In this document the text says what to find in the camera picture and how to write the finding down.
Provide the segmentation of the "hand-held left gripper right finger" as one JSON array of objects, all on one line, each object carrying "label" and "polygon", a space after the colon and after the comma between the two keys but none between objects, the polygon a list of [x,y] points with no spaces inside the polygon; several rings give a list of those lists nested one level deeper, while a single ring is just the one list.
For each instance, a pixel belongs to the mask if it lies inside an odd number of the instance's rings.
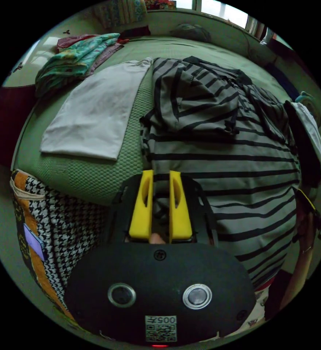
[{"label": "hand-held left gripper right finger", "polygon": [[191,238],[192,227],[181,173],[169,173],[169,234],[170,238]]}]

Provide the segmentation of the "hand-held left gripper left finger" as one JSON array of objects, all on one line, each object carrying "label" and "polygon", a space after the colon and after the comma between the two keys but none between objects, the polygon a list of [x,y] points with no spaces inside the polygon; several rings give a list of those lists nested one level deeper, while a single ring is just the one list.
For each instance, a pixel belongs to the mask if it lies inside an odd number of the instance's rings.
[{"label": "hand-held left gripper left finger", "polygon": [[152,231],[153,170],[142,172],[129,227],[131,238],[150,238]]}]

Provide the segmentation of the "person's right hand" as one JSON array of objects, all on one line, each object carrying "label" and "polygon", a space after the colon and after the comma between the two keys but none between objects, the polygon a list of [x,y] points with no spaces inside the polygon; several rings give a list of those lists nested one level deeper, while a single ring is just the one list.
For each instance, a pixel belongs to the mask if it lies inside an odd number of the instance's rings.
[{"label": "person's right hand", "polygon": [[314,225],[314,216],[312,213],[305,215],[301,220],[298,229],[299,251],[301,254],[305,254],[313,248],[316,228]]}]

